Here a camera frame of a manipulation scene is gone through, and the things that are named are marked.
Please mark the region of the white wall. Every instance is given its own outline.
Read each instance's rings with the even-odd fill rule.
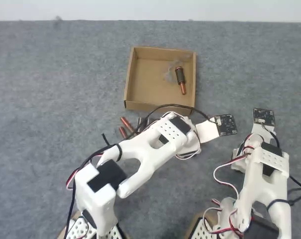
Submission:
[[[301,0],[0,0],[0,20],[301,22]]]

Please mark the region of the black circuit board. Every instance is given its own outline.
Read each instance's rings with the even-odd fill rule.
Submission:
[[[267,109],[254,108],[253,122],[268,126],[275,126],[274,111]]]
[[[238,130],[231,114],[215,116],[216,127],[220,136],[237,134]]]

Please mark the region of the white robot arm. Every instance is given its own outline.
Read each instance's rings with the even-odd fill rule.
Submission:
[[[211,208],[217,211],[217,223],[209,225],[212,230],[207,228],[207,217],[203,216],[200,233],[212,239],[292,238],[291,208],[286,203],[289,155],[279,145],[270,144],[271,139],[277,140],[274,126],[273,111],[254,109],[251,134],[233,150],[232,160],[224,164],[245,173],[243,188],[237,199],[224,198],[218,208]],[[255,211],[252,207],[255,202],[267,207],[271,221]]]
[[[200,153],[201,143],[236,133],[232,115],[215,116],[194,125],[187,117],[166,113],[133,139],[106,150],[97,168],[90,163],[76,173],[77,207],[102,237],[117,224],[113,211],[116,194],[128,197],[172,157],[189,159]],[[140,167],[127,178],[116,161],[132,158],[140,161]]]

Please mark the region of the copper cylinder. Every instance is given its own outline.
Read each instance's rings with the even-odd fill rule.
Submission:
[[[177,82],[180,85],[180,89],[181,89],[181,93],[183,95],[186,94],[186,80],[185,80],[185,75],[184,75],[184,69],[179,66],[175,68],[175,72],[176,72],[176,77],[177,77]]]
[[[120,117],[120,120],[131,133],[135,132],[135,129],[133,128],[133,126],[131,126],[131,124],[125,117]]]
[[[181,88],[181,93],[183,95],[185,95],[186,94],[186,86],[185,86],[185,84],[184,83],[180,83],[180,88]]]
[[[125,128],[124,128],[123,126],[120,126],[118,129],[119,129],[119,132],[120,132],[121,136],[122,136],[124,139],[126,139],[126,138],[127,138],[127,133],[126,133]]]

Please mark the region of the open cardboard box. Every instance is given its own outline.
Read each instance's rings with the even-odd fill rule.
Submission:
[[[182,95],[174,68],[173,82],[165,79],[165,73],[174,61],[181,60],[186,79],[187,93]],[[192,51],[157,47],[133,47],[130,54],[124,94],[124,106],[129,110],[152,111],[163,104],[195,106],[196,54]],[[167,107],[159,112],[176,111],[189,115],[191,110]]]

